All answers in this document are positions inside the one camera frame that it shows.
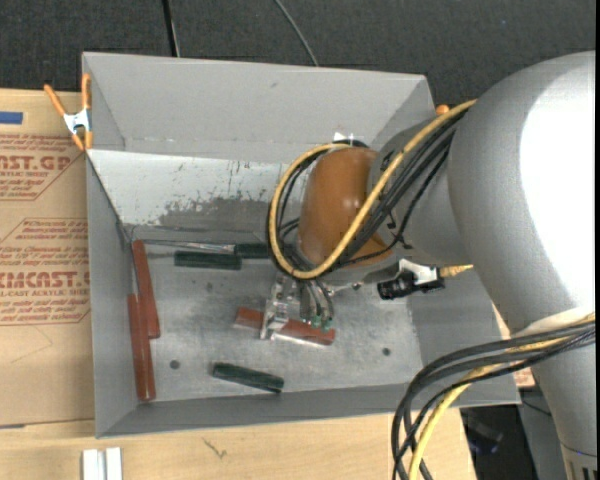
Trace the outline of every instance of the black cable on floor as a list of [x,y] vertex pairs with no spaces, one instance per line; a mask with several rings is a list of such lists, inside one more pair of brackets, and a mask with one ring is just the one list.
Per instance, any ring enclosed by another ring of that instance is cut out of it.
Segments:
[[176,27],[171,16],[171,5],[169,0],[162,1],[162,12],[164,13],[164,23],[167,27],[167,36],[169,37],[169,49],[172,57],[180,57],[180,45],[178,44],[178,36],[176,35]]
[[316,56],[313,54],[313,51],[311,50],[309,43],[307,42],[304,35],[300,31],[300,27],[298,27],[298,25],[296,25],[296,22],[291,17],[291,14],[289,14],[289,11],[287,11],[286,7],[283,5],[283,3],[280,0],[273,0],[273,1],[278,6],[280,11],[282,11],[282,14],[284,14],[284,17],[287,19],[287,21],[289,22],[289,24],[295,31],[296,35],[298,36],[298,39],[300,39],[300,42],[302,43],[302,46],[304,46],[304,49],[307,51],[307,54],[309,55],[309,57],[311,57],[311,62],[313,62],[313,65],[316,67],[319,67],[320,65],[318,64],[318,60],[316,59]]

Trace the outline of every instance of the black cable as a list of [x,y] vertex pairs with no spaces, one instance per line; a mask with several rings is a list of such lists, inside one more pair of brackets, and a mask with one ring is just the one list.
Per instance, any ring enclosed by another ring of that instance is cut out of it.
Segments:
[[298,223],[300,219],[295,218],[290,221],[285,222],[282,226],[280,226],[280,236],[284,239],[287,237],[289,233],[291,233],[294,229],[298,227]]
[[287,204],[289,203],[289,198],[291,197],[291,192],[293,192],[293,187],[296,184],[297,179],[300,177],[300,175],[304,171],[306,171],[309,167],[311,167],[311,165],[316,160],[318,160],[318,158],[320,158],[323,154],[324,154],[324,152],[321,151],[320,153],[317,153],[317,154],[307,158],[304,162],[302,162],[300,165],[298,165],[296,170],[289,177],[289,180],[287,181],[287,185],[284,188],[285,194],[282,199],[282,204],[280,204],[280,207],[278,209],[278,220],[276,223],[278,230],[280,230],[280,227],[282,226],[282,219],[284,218],[284,212],[287,209]]
[[[378,230],[382,223],[389,216],[393,208],[398,204],[404,194],[411,188],[411,185],[418,179],[422,173],[430,166],[430,163],[440,154],[441,150],[445,147],[444,145],[438,144],[436,147],[436,154],[429,154],[422,162],[421,158],[433,147],[438,140],[444,138],[443,143],[450,143],[453,138],[453,127],[458,121],[464,116],[464,112],[458,114],[453,119],[443,123],[438,129],[436,129],[429,137],[429,139],[418,148],[414,155],[409,159],[405,167],[398,175],[396,181],[391,185],[386,194],[384,194],[373,212],[369,215],[369,218],[362,226],[362,228],[356,233],[351,243],[347,246],[345,251],[339,258],[339,261],[329,270],[337,270],[342,266],[348,265],[353,256],[362,248],[362,246],[369,241],[373,234]],[[452,133],[448,137],[444,137],[445,134],[451,130]]]
[[172,57],[180,57],[180,45],[178,44],[178,37],[176,35],[176,27],[173,23],[173,17],[171,16],[171,5],[169,0],[162,1],[162,12],[164,14],[164,23],[167,27],[167,35],[169,37],[169,49],[171,50]]
[[580,348],[580,347],[584,347],[587,345],[590,345],[592,343],[595,342],[595,326],[593,326],[593,330],[590,331],[586,331],[583,333],[580,333],[578,335],[576,335],[575,337],[569,339],[568,341],[565,341],[563,343],[559,343],[557,345],[551,345],[548,346],[540,351],[537,352],[536,356],[522,361],[517,365],[513,365],[513,366],[507,366],[507,367],[503,367],[503,368],[499,368],[497,370],[494,370],[492,372],[488,372],[485,373],[483,375],[480,375],[478,377],[474,377],[471,379],[466,379],[463,381],[459,381],[454,383],[453,385],[439,391],[436,395],[434,395],[426,404],[425,406],[422,408],[422,410],[420,411],[420,413],[418,414],[418,417],[416,418],[416,421],[408,428],[407,430],[407,438],[405,439],[402,447],[400,448],[400,450],[398,451],[398,453],[396,453],[396,449],[393,446],[392,443],[392,451],[394,453],[394,470],[393,470],[393,476],[396,475],[396,473],[400,473],[401,478],[408,480],[408,476],[406,475],[406,472],[404,472],[404,467],[401,464],[402,461],[402,457],[404,456],[404,454],[407,452],[407,449],[410,446],[415,446],[415,434],[417,433],[420,425],[422,424],[423,420],[424,420],[424,416],[425,414],[429,411],[429,409],[431,409],[431,407],[433,406],[433,404],[436,403],[436,401],[446,395],[447,393],[449,393],[450,391],[464,386],[466,384],[472,384],[475,382],[481,382],[483,380],[487,380],[487,379],[492,379],[492,378],[496,378],[496,377],[500,377],[503,375],[507,375],[519,370],[522,370],[524,368],[528,368],[529,366],[532,366],[534,364],[540,363],[542,361],[545,361],[546,359],[549,359],[550,357],[553,357],[557,354],[566,352],[568,350],[572,350],[575,348]]
[[402,235],[404,233],[404,230],[407,227],[409,219],[411,218],[411,214],[413,213],[413,211],[414,211],[416,205],[418,204],[418,202],[420,201],[420,199],[422,199],[422,196],[424,195],[425,191],[427,190],[427,188],[429,187],[429,185],[431,184],[431,182],[435,178],[436,174],[438,174],[438,171],[440,170],[440,168],[444,164],[445,160],[447,159],[448,154],[449,154],[449,146],[447,145],[447,150],[442,153],[442,156],[440,157],[440,159],[438,160],[438,162],[436,163],[436,165],[433,166],[433,168],[431,169],[431,171],[429,172],[429,174],[427,175],[427,177],[422,182],[422,185],[418,189],[418,192],[416,193],[416,195],[411,200],[411,203],[409,204],[409,208],[407,209],[407,212],[405,213],[404,217],[402,218],[400,226],[399,226],[398,230],[396,231],[396,233],[394,234],[394,237],[393,237],[393,240],[391,241],[391,243],[387,247],[385,247],[384,249],[382,249],[380,251],[376,251],[376,252],[373,252],[373,253],[370,253],[370,254],[366,254],[366,255],[360,256],[358,258],[353,258],[353,259],[350,259],[350,260],[346,260],[346,261],[343,261],[343,262],[338,262],[338,264],[337,264],[338,267],[337,268],[343,268],[343,267],[346,267],[346,266],[349,266],[349,265],[355,265],[356,263],[359,263],[361,261],[365,261],[365,260],[369,260],[369,259],[375,258],[377,256],[380,256],[380,255],[384,254],[387,251],[390,251],[399,242],[403,242],[404,243],[404,238],[403,238]]
[[565,336],[573,335],[574,333],[584,332],[587,329],[591,329],[592,326],[593,326],[592,323],[575,324],[575,325],[567,326],[567,327],[564,327],[561,329],[538,333],[535,335],[521,336],[518,338],[509,339],[509,340],[500,340],[500,341],[496,341],[496,342],[485,343],[485,344],[469,347],[466,349],[458,350],[456,352],[447,354],[447,355],[440,357],[437,360],[433,361],[432,363],[427,365],[425,368],[420,370],[420,372],[418,372],[416,377],[414,377],[414,379],[409,384],[409,388],[407,389],[405,396],[403,397],[400,404],[398,405],[398,408],[396,409],[396,413],[394,416],[394,420],[392,423],[392,429],[391,429],[391,441],[392,441],[392,449],[394,450],[394,453],[395,453],[395,450],[399,446],[398,440],[399,440],[400,420],[403,418],[405,419],[405,428],[409,428],[409,426],[411,425],[410,402],[412,400],[412,397],[415,396],[415,391],[417,390],[417,388],[419,386],[421,386],[421,384],[423,384],[421,386],[421,389],[426,387],[428,385],[428,383],[423,381],[423,379],[427,379],[439,368],[448,366],[448,365],[454,363],[455,361],[463,360],[463,359],[465,359],[467,357],[471,357],[471,356],[487,354],[487,353],[496,352],[496,351],[511,348],[511,347],[529,345],[532,343],[536,343],[538,341],[562,338]]
[[[461,360],[465,360],[472,356],[484,355],[493,352],[497,352],[500,350],[506,350],[513,347],[521,347],[526,345],[531,345],[533,343],[537,343],[540,341],[549,341],[552,339],[559,339],[568,336],[572,336],[574,334],[583,333],[591,328],[595,328],[593,322],[586,322],[580,324],[574,324],[570,326],[565,326],[560,329],[554,329],[550,331],[545,331],[542,333],[537,333],[528,336],[520,336],[517,338],[511,338],[508,340],[499,340],[489,343],[483,343],[481,345],[475,345],[473,347],[468,347],[465,349],[458,350],[456,352],[452,352],[450,354],[446,354],[435,361],[429,363],[426,367],[418,372],[418,374],[412,379],[407,388],[407,391],[398,404],[398,409],[396,410],[396,414],[400,411],[401,407],[403,407],[409,399],[415,396],[415,392],[417,390],[421,390],[429,385],[426,382],[427,378],[430,378],[436,371],[439,371],[440,368],[448,367],[453,363]],[[394,420],[392,426],[392,439],[397,440],[397,435],[400,428],[400,419]]]
[[[450,377],[451,375],[459,374],[462,372],[473,370],[474,368],[488,366],[491,364],[500,364],[514,361],[527,360],[537,356],[537,350],[529,350],[529,351],[520,351],[520,352],[504,352],[502,354],[490,355],[478,357],[475,359],[470,359],[468,361],[464,361],[461,363],[452,364],[450,366],[446,366],[444,368],[435,370],[433,372],[427,373],[426,375],[418,374],[413,381],[409,384],[407,389],[407,393],[405,397],[400,403],[398,409],[394,414],[394,420],[392,422],[391,428],[391,442],[392,449],[395,450],[399,446],[399,429],[400,429],[400,420],[404,419],[405,428],[409,428],[411,426],[411,404],[415,399],[416,395],[424,390],[426,387],[431,384]],[[412,442],[412,447],[415,447],[415,440]],[[422,463],[421,473],[423,477],[427,478],[430,476],[426,465],[424,462]]]
[[552,414],[549,411],[545,411],[544,409],[541,409],[540,407],[536,407],[533,404],[530,404],[529,402],[523,400],[522,401],[522,405],[529,407],[530,409],[533,409],[534,411],[538,411],[541,414],[544,414],[545,416],[549,416],[550,418],[552,418]]
[[300,28],[298,27],[298,25],[296,25],[296,22],[291,17],[291,14],[289,14],[289,11],[287,11],[286,7],[282,4],[282,2],[280,0],[273,0],[273,1],[278,6],[278,9],[280,9],[280,11],[282,11],[282,14],[284,14],[284,17],[287,19],[287,21],[289,22],[289,24],[295,31],[296,35],[298,36],[298,39],[300,39],[300,42],[302,43],[302,46],[304,46],[304,49],[309,54],[309,57],[311,57],[311,62],[313,62],[313,65],[316,67],[319,67],[316,56],[313,54],[313,51],[311,50],[309,43],[304,38],[304,35],[302,35]]
[[[295,268],[307,268],[309,266],[307,261],[300,255],[300,252],[294,246],[290,247],[289,259]],[[324,283],[322,281],[320,281],[319,279],[314,279],[313,281],[302,281],[302,282],[306,285],[307,289],[309,290],[309,293],[311,294],[311,296],[313,297],[313,300],[316,303],[316,306],[319,308],[318,309],[319,314],[322,314],[324,308],[322,306],[322,303],[320,302],[320,299],[316,296],[316,294],[314,292],[314,284],[315,284],[315,287],[318,290],[320,290],[324,300],[327,303],[327,311],[330,315],[329,319],[332,320],[335,315],[333,301],[331,300],[331,297],[329,296],[329,290],[324,285]]]

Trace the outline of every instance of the cardboard sheet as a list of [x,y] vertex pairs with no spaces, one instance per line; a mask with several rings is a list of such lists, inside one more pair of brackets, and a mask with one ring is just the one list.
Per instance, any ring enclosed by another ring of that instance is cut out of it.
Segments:
[[0,426],[90,418],[85,157],[42,90],[0,111],[22,113],[0,125]]

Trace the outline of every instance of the dark floor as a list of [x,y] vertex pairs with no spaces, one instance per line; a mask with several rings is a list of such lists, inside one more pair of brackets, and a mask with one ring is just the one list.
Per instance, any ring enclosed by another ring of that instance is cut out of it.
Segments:
[[[310,63],[273,0],[171,1],[183,56]],[[596,0],[281,1],[321,65],[426,74],[436,103],[596,45]],[[75,90],[84,50],[168,55],[160,0],[0,0],[0,87]],[[480,417],[508,436],[480,480],[533,479],[516,409]]]

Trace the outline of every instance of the small black object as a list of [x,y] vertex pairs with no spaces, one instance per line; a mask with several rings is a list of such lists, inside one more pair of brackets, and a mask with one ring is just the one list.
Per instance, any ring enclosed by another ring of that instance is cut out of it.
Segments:
[[282,377],[243,368],[235,364],[215,363],[212,375],[216,379],[228,380],[229,382],[251,386],[252,388],[272,393],[280,393],[284,387],[284,379]]
[[427,283],[416,284],[413,272],[402,272],[395,279],[378,283],[378,293],[382,300],[393,300],[406,297],[413,292],[429,293],[444,288],[444,279],[439,277]]
[[389,164],[391,163],[391,160],[393,159],[393,149],[391,151],[389,151],[385,157],[382,159],[382,164],[380,164],[380,170],[382,172],[387,170],[387,167],[389,167]]
[[462,421],[471,451],[476,455],[491,455],[498,451],[504,433],[481,421],[481,414],[486,416],[489,413],[471,409],[464,410],[462,411]]

